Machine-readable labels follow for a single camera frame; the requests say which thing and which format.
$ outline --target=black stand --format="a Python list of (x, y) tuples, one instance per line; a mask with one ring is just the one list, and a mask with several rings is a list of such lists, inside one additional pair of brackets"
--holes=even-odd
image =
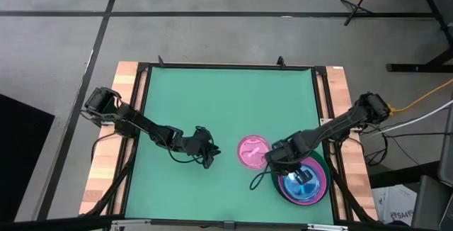
[(449, 43), (449, 48), (444, 52), (440, 53), (438, 56), (434, 57), (431, 61), (425, 64), (387, 64), (386, 69), (388, 72), (436, 72), (436, 73), (453, 73), (453, 65), (445, 64), (449, 60), (453, 59), (453, 37), (449, 32), (449, 28), (445, 23), (442, 15), (436, 7), (434, 0), (426, 0), (428, 6), (430, 7), (432, 14), (434, 14), (435, 19), (440, 25), (440, 30), (445, 34), (447, 42)]
[(360, 6), (362, 4), (363, 0), (360, 0), (358, 4), (353, 4), (350, 1), (346, 0), (340, 0), (344, 4), (348, 4), (352, 8), (351, 14), (346, 18), (346, 21), (344, 23), (345, 26), (348, 26), (349, 22), (351, 21), (352, 17), (358, 12), (358, 11), (364, 11), (365, 13), (368, 13), (369, 15), (372, 15), (373, 13), (371, 11), (368, 11), (367, 9), (364, 9)]

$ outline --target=tripod leg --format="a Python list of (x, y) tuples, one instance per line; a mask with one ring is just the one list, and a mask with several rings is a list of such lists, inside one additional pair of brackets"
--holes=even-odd
[(367, 11), (367, 12), (371, 12), (371, 11), (368, 11), (362, 7), (360, 7), (360, 4), (362, 4), (363, 0), (360, 0), (359, 3), (357, 5), (354, 5), (354, 10), (352, 11), (352, 13), (349, 15), (349, 17), (346, 19), (344, 25), (345, 26), (348, 26), (349, 22), (351, 21), (352, 17), (355, 15), (355, 13), (357, 12), (358, 9), (362, 9), (363, 11)]
[(364, 12), (366, 12), (366, 13), (373, 14), (372, 11), (368, 11), (368, 10), (365, 9), (365, 8), (359, 7), (359, 6), (357, 6), (357, 4), (353, 4), (353, 3), (350, 2), (350, 1), (346, 1), (346, 0), (340, 0), (340, 1), (341, 1), (342, 3), (344, 3), (344, 4), (347, 4), (347, 5), (351, 6), (352, 9), (354, 9), (354, 7), (357, 7), (357, 9), (358, 9), (357, 11), (364, 11)]

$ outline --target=black floor stripe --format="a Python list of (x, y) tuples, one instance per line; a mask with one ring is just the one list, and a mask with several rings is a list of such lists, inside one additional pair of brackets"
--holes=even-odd
[[(115, 0), (108, 1), (107, 8), (105, 9), (106, 14), (112, 12), (114, 4)], [(79, 91), (77, 92), (76, 101), (74, 102), (74, 105), (72, 107), (66, 131), (63, 135), (61, 147), (58, 151), (57, 161), (55, 162), (55, 166), (53, 168), (49, 184), (47, 185), (47, 190), (45, 192), (40, 210), (38, 212), (37, 220), (45, 220), (47, 219), (47, 216), (49, 214), (50, 206), (52, 205), (55, 191), (57, 190), (58, 182), (60, 176), (62, 175), (64, 162), (66, 161), (69, 147), (71, 146), (71, 141), (74, 136), (74, 131), (76, 130), (77, 120), (79, 119), (79, 111), (81, 110), (84, 104), (85, 95), (88, 90), (88, 85), (90, 84), (91, 76), (93, 75), (93, 70), (96, 65), (96, 60), (98, 59), (99, 50), (101, 49), (102, 41), (107, 30), (109, 19), (110, 19), (109, 15), (104, 16), (101, 22), (101, 26), (99, 27), (99, 31), (94, 42), (92, 53), (87, 64), (85, 74), (82, 78), (81, 86), (79, 88)]]
[(94, 17), (105, 11), (0, 11), (0, 16)]
[[(277, 17), (347, 18), (350, 12), (266, 12), (266, 11), (114, 11), (112, 17)], [(434, 18), (425, 12), (356, 13), (355, 18)]]

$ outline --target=pink bowl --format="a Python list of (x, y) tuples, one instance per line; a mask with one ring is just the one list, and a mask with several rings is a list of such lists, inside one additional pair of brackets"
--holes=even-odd
[(286, 191), (283, 185), (286, 176), (278, 176), (278, 184), (281, 192), (283, 192), (287, 200), (298, 205), (312, 205), (321, 200), (321, 198), (323, 198), (324, 194), (326, 193), (327, 190), (326, 173), (324, 173), (323, 167), (315, 159), (311, 157), (307, 157), (306, 159), (302, 160), (301, 164), (302, 166), (305, 166), (305, 168), (310, 168), (310, 170), (314, 173), (313, 179), (317, 180), (317, 182), (319, 183), (319, 189), (316, 194), (314, 194), (310, 199), (307, 199), (305, 201), (298, 201), (291, 197), (291, 195)]
[(247, 135), (238, 144), (238, 158), (249, 169), (262, 169), (266, 166), (264, 154), (269, 150), (269, 143), (263, 137)]

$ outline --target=wooden table frame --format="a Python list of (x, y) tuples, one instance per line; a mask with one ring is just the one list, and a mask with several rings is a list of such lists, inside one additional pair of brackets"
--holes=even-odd
[[(314, 82), (317, 111), (320, 118), (334, 118), (351, 107), (348, 85), (345, 72), (342, 67), (308, 67), (308, 66), (286, 66), (283, 59), (274, 65), (266, 64), (188, 64), (188, 63), (139, 63), (119, 62), (112, 89), (120, 93), (122, 100), (134, 106), (136, 110), (144, 110), (143, 98), (147, 96), (152, 67), (180, 67), (180, 68), (219, 68), (228, 69), (288, 69), (302, 70), (310, 69)], [(101, 128), (100, 137), (112, 133), (112, 125)], [(351, 138), (359, 140), (357, 133), (351, 133)], [(132, 147), (137, 146), (138, 139), (122, 139), (119, 135), (101, 140), (96, 147), (93, 163), (81, 202), (80, 213), (92, 209), (96, 202), (102, 197), (113, 179), (119, 174), (124, 163), (129, 159)], [(325, 157), (330, 157), (329, 150), (333, 151), (334, 146), (324, 145)], [(376, 209), (372, 197), (371, 187), (367, 175), (367, 167), (363, 157), (362, 148), (352, 140), (346, 140), (341, 147), (340, 154), (331, 157), (333, 165), (338, 173), (346, 180), (349, 190), (357, 202), (365, 209), (367, 214), (377, 219)], [(103, 214), (123, 214), (127, 202), (127, 194), (130, 184), (130, 177), (121, 183), (117, 193), (104, 209)], [(334, 220), (358, 220), (345, 202), (338, 186), (335, 184), (330, 191), (333, 205)], [(161, 220), (161, 225), (172, 225), (171, 221)]]

